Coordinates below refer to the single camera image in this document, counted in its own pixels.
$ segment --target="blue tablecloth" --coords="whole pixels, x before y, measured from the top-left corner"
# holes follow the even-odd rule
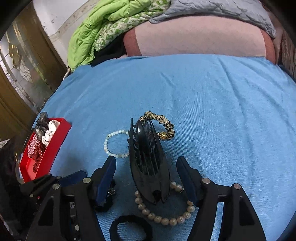
[[[165,115],[176,136],[163,141],[171,179],[180,183],[176,159],[217,184],[240,183],[249,196],[268,241],[276,240],[296,210],[296,85],[278,66],[263,58],[174,55],[106,61],[80,66],[66,78],[43,111],[72,123],[52,166],[54,175],[84,169],[89,175],[105,162],[105,136],[128,130],[131,117],[145,111]],[[155,123],[157,129],[163,127]],[[113,153],[128,150],[127,136],[109,141]],[[129,158],[117,159],[116,198],[98,219],[106,240],[112,221],[142,216]],[[186,197],[173,193],[165,204],[148,205],[163,217],[177,217]],[[217,210],[212,240],[218,239],[223,205]],[[175,227],[152,224],[153,240],[186,240],[193,218]],[[119,228],[123,240],[140,240],[143,231]]]

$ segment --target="gray blanket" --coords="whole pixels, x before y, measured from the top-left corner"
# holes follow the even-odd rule
[[[235,18],[258,26],[272,38],[276,36],[274,26],[258,0],[172,0],[167,11],[149,21],[158,23],[181,15],[215,15]]]

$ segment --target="pearl bracelet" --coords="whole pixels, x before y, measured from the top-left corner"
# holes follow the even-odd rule
[[[117,134],[126,134],[126,135],[128,135],[128,131],[119,130],[119,131],[115,131],[115,132],[112,132],[112,133],[108,134],[106,136],[106,139],[105,139],[105,142],[104,142],[104,151],[106,152],[107,155],[114,156],[115,158],[128,157],[129,156],[129,151],[127,153],[124,153],[124,154],[113,154],[108,150],[108,140],[109,140],[109,138],[112,137],[112,136],[115,136]]]
[[[170,183],[171,189],[174,189],[176,192],[182,192],[184,189],[181,185],[177,185],[176,182]],[[187,211],[183,213],[182,216],[179,216],[176,218],[162,218],[161,216],[157,216],[155,213],[151,213],[148,208],[146,208],[146,205],[143,203],[143,200],[141,198],[141,195],[139,191],[135,192],[135,202],[138,205],[138,209],[142,211],[142,214],[147,216],[149,220],[154,220],[155,223],[161,223],[163,226],[167,226],[170,224],[171,226],[176,226],[178,223],[184,223],[186,219],[191,218],[191,213],[195,211],[195,207],[193,206],[193,203],[189,200],[187,201]]]

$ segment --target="metal bolt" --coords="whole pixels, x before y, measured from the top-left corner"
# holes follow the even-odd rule
[[[58,184],[58,183],[56,183],[56,184],[52,185],[52,188],[53,188],[54,190],[57,190],[57,189],[59,189],[59,184]]]
[[[233,184],[233,187],[237,190],[239,190],[242,186],[238,183]]]
[[[89,183],[91,181],[91,179],[89,177],[86,177],[82,180],[84,183]]]
[[[209,184],[211,182],[211,180],[208,179],[208,178],[203,178],[202,182],[205,183],[205,184]]]

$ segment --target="green comforter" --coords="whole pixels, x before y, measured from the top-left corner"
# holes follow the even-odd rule
[[[117,36],[162,14],[170,0],[100,0],[69,42],[68,65],[74,71],[94,59]]]

